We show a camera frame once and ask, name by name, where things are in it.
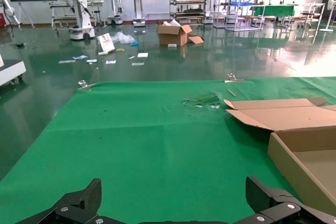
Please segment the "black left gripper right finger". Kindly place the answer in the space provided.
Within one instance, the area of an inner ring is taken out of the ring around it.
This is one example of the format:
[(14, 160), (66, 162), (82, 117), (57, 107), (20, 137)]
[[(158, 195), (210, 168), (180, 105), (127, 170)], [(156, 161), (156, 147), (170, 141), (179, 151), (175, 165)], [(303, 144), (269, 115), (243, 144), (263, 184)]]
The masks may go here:
[(246, 177), (245, 196), (254, 214), (237, 223), (335, 223), (335, 216), (308, 207), (288, 191), (266, 186), (255, 176)]

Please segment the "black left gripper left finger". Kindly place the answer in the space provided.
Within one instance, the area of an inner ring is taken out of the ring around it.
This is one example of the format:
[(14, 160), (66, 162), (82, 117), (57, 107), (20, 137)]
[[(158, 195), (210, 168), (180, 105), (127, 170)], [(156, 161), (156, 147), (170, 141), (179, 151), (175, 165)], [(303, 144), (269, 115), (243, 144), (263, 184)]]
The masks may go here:
[(64, 194), (52, 207), (19, 223), (118, 223), (98, 215), (102, 203), (102, 182), (95, 178), (83, 190)]

